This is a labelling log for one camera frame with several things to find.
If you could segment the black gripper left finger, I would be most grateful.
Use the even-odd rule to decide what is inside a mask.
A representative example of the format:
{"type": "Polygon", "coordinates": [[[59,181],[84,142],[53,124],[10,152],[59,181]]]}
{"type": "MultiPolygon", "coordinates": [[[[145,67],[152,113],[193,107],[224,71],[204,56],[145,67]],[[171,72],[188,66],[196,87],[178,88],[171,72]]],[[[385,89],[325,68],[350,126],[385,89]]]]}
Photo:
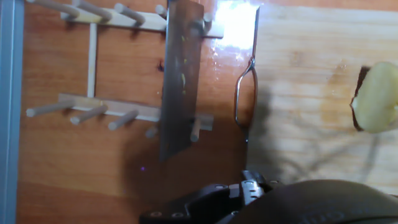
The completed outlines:
{"type": "Polygon", "coordinates": [[[139,224],[228,223],[263,194],[263,188],[254,180],[213,184],[142,213],[139,224]]]}

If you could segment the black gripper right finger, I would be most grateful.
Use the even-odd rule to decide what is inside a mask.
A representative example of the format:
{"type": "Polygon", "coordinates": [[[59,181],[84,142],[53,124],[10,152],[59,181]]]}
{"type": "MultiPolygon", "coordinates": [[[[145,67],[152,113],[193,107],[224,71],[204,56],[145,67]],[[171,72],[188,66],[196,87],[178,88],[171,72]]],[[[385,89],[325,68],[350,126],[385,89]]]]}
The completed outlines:
{"type": "Polygon", "coordinates": [[[244,180],[255,181],[263,190],[273,190],[282,185],[279,180],[267,179],[257,171],[243,170],[242,175],[244,180]]]}

